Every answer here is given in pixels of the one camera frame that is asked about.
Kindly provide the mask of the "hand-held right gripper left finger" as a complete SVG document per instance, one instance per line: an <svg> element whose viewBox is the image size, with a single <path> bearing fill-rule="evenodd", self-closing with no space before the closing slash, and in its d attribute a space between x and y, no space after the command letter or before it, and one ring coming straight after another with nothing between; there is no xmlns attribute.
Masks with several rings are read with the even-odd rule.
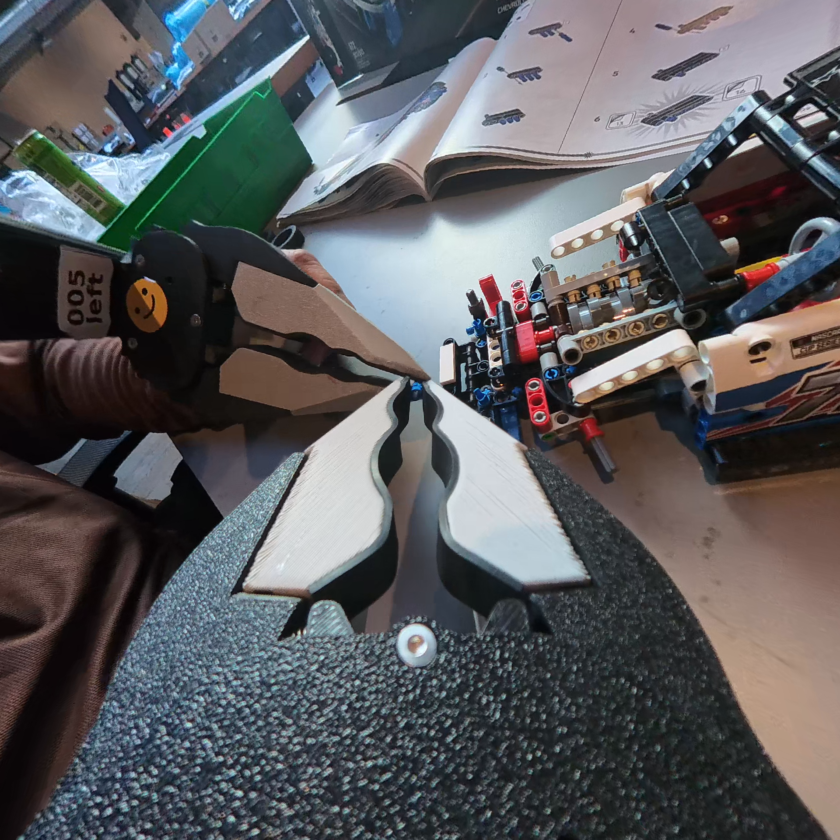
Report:
<svg viewBox="0 0 840 840"><path fill-rule="evenodd" d="M389 589L398 547L388 484L403 462L411 390L394 381L306 449L245 572L242 604L305 623L329 601L352 620Z"/></svg>

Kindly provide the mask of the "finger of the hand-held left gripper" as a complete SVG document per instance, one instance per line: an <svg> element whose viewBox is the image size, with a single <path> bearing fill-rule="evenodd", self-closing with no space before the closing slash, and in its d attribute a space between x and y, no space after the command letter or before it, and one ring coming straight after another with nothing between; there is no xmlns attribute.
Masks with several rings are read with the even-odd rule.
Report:
<svg viewBox="0 0 840 840"><path fill-rule="evenodd" d="M331 373L305 372L278 356L236 349L219 369L219 391L273 406L294 416L351 413L391 385L345 381Z"/></svg>
<svg viewBox="0 0 840 840"><path fill-rule="evenodd" d="M258 328L285 338L314 338L375 369L429 379L403 347L319 283L310 287L241 262L233 294L239 316Z"/></svg>

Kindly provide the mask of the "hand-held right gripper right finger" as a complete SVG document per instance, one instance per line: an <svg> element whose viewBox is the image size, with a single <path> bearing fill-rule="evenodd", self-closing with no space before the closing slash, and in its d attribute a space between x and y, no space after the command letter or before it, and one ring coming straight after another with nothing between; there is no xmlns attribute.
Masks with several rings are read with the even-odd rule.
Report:
<svg viewBox="0 0 840 840"><path fill-rule="evenodd" d="M445 588L489 616L499 601L590 585L526 446L434 382L423 387L423 412L444 483L437 569Z"/></svg>

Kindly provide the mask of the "toy brick race car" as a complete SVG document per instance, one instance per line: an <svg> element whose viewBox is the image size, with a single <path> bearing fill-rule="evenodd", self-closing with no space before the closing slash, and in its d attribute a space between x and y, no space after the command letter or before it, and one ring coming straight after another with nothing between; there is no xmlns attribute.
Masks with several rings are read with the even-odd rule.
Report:
<svg viewBox="0 0 840 840"><path fill-rule="evenodd" d="M673 171L553 238L552 264L466 293L439 383L522 442L680 403L709 481L838 467L838 48L756 91Z"/></svg>

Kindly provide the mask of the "person's left forearm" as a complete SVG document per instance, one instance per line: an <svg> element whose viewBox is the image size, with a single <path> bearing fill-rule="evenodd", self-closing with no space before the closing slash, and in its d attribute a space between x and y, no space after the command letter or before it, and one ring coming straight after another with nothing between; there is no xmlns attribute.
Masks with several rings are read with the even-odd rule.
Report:
<svg viewBox="0 0 840 840"><path fill-rule="evenodd" d="M80 439L179 434L216 423L141 378L119 339L1 342L3 461L37 466Z"/></svg>

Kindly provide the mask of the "grey desk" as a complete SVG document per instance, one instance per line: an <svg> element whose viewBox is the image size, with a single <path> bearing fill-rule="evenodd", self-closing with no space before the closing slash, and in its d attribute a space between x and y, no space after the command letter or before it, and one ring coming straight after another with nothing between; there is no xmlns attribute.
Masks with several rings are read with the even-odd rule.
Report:
<svg viewBox="0 0 840 840"><path fill-rule="evenodd" d="M436 76L340 103L330 82L295 122L315 165L357 123L410 104ZM681 152L603 170L494 171L454 180L431 203L306 227L306 247L352 303L438 381L438 348L466 339L466 290L493 274L502 292L533 276L561 229L617 204L626 186L676 167ZM288 418L175 440L223 515L329 421ZM772 761L838 838L838 470L709 485L697 457L659 414L605 423L617 465L602 482L580 444L547 457L620 518L665 567L697 615ZM442 482L432 438L414 405L391 483L400 546L393 587L367 614L379 633L425 615L455 631L472 614L436 570Z"/></svg>

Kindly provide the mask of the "person's left hand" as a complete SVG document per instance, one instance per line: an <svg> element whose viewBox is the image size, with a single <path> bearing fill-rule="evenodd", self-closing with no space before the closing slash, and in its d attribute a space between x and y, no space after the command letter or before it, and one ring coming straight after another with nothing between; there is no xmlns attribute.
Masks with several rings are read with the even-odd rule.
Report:
<svg viewBox="0 0 840 840"><path fill-rule="evenodd" d="M319 262L314 255L304 248L283 248L280 252L283 256L288 258L290 262L306 273L308 277L330 289L333 294L337 295L344 302L354 308L352 301L348 299L336 279L330 275L330 273L323 267L321 262Z"/></svg>

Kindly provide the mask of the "clear plastic bag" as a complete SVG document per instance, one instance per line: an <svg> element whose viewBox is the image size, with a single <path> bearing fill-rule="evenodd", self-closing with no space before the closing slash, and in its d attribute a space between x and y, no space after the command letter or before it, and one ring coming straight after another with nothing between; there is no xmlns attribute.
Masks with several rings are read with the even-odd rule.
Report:
<svg viewBox="0 0 840 840"><path fill-rule="evenodd" d="M163 169L171 155L160 145L121 157L70 152L80 168L129 204ZM2 212L51 232L94 241L105 227L33 171L18 167L1 182Z"/></svg>

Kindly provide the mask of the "green plastic bin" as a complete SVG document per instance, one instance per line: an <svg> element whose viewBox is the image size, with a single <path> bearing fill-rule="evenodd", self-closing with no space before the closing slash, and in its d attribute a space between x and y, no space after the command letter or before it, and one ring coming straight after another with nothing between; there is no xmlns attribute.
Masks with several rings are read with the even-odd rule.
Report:
<svg viewBox="0 0 840 840"><path fill-rule="evenodd" d="M98 237L129 250L154 228L195 221L260 234L295 192L312 159L268 80L217 112Z"/></svg>

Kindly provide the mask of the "green drink can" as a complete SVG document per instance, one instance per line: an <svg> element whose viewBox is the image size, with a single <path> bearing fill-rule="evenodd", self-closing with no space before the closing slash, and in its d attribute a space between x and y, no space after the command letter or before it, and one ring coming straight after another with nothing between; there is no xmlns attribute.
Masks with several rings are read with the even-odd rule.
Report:
<svg viewBox="0 0 840 840"><path fill-rule="evenodd" d="M108 227L125 205L44 134L27 131L14 146L14 155L79 209Z"/></svg>

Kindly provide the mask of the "black storage shelf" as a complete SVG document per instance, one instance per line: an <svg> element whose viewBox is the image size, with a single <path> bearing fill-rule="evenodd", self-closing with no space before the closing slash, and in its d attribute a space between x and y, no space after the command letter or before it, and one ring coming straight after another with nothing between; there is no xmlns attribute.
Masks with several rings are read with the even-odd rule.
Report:
<svg viewBox="0 0 840 840"><path fill-rule="evenodd" d="M189 122L178 105L183 90L178 89L158 67L137 54L116 69L109 81L106 99L113 99L111 91L119 93L118 103L125 100L131 114L143 124L143 129L156 138L167 140Z"/></svg>

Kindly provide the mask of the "black toy set box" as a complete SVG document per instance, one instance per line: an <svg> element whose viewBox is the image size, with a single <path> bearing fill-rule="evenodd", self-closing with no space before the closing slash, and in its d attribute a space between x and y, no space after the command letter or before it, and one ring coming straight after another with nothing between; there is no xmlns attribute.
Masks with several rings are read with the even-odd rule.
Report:
<svg viewBox="0 0 840 840"><path fill-rule="evenodd" d="M396 66L399 79L498 37L521 1L292 1L337 87Z"/></svg>

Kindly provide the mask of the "person's brown clothing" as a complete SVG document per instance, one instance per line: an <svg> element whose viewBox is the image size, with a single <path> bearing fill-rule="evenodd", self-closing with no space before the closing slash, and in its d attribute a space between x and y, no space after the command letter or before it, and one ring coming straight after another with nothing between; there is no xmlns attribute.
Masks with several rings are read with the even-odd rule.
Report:
<svg viewBox="0 0 840 840"><path fill-rule="evenodd" d="M46 806L181 542L2 455L1 836Z"/></svg>

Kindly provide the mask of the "open instruction booklet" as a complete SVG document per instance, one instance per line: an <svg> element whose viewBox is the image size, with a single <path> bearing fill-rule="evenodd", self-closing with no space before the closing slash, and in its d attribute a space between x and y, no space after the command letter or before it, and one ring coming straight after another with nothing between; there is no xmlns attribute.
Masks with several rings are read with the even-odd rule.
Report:
<svg viewBox="0 0 840 840"><path fill-rule="evenodd" d="M434 198L475 172L691 151L745 98L838 47L838 2L526 2L397 111L354 126L276 216Z"/></svg>

